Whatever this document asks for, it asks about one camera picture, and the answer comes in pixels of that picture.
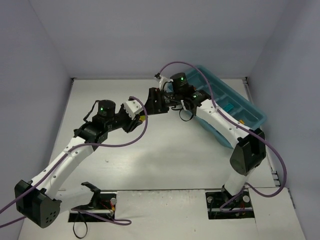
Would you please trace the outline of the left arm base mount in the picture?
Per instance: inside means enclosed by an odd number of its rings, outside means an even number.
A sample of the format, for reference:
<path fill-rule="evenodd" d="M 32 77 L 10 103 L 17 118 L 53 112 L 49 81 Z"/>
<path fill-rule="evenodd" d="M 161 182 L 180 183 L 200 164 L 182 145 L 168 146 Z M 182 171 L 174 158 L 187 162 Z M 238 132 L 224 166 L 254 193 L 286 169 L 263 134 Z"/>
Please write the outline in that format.
<path fill-rule="evenodd" d="M 93 196 L 88 204 L 77 206 L 76 209 L 87 211 L 99 217 L 113 221 L 115 219 L 117 193 L 115 191 L 100 190 L 89 182 L 83 182 L 81 186 L 90 189 L 93 192 Z M 68 216 L 68 222 L 98 223 L 103 222 L 103 220 L 82 212 L 71 211 Z"/>

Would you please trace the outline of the green yellow blue lego stack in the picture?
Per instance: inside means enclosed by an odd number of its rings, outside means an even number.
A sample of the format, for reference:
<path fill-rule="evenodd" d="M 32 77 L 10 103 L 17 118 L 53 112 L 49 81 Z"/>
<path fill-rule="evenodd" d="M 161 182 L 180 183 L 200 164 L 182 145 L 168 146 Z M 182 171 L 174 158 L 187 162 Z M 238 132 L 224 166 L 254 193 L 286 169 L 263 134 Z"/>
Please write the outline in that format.
<path fill-rule="evenodd" d="M 146 120 L 146 116 L 143 115 L 143 116 L 140 116 L 140 117 L 139 117 L 138 122 L 139 122 L 140 124 L 142 124 L 145 120 Z"/>

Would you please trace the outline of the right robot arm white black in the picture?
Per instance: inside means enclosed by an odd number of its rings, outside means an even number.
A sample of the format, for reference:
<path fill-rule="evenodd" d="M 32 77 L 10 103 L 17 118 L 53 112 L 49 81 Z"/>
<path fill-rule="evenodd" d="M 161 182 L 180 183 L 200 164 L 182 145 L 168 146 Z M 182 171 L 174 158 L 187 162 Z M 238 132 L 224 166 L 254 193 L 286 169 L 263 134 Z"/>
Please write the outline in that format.
<path fill-rule="evenodd" d="M 221 191 L 227 200 L 239 195 L 250 175 L 266 157 L 264 132 L 241 124 L 213 102 L 208 92 L 191 85 L 183 72 L 171 78 L 157 73 L 154 78 L 159 87 L 149 90 L 145 103 L 148 114 L 167 113 L 170 107 L 181 107 L 218 131 L 233 150 L 229 158 L 232 170 Z"/>

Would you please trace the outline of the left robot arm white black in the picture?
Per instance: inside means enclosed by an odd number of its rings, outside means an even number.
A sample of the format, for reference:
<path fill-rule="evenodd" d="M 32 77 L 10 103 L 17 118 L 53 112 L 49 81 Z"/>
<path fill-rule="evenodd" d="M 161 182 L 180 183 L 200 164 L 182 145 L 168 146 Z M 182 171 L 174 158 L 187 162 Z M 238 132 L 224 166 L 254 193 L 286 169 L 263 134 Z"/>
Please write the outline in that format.
<path fill-rule="evenodd" d="M 90 121 L 84 117 L 84 124 L 74 130 L 63 151 L 41 173 L 29 182 L 21 180 L 14 188 L 17 210 L 41 228 L 47 228 L 64 211 L 99 205 L 101 191 L 89 182 L 70 192 L 59 193 L 59 189 L 83 160 L 104 146 L 110 132 L 132 132 L 140 124 L 140 113 L 147 113 L 143 103 L 133 96 L 118 112 L 112 100 L 97 100 L 95 104 L 96 115 Z"/>

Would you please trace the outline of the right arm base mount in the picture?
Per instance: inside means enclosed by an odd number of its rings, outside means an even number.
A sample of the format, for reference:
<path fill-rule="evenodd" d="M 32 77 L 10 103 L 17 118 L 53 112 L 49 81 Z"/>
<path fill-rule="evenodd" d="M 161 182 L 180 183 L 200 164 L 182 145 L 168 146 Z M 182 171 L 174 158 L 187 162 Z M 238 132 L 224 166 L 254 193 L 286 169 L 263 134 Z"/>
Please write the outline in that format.
<path fill-rule="evenodd" d="M 207 191 L 205 193 L 205 200 L 209 220 L 240 220 L 255 218 L 250 194 L 247 189 L 230 203 L 228 203 L 228 197 L 221 191 Z"/>

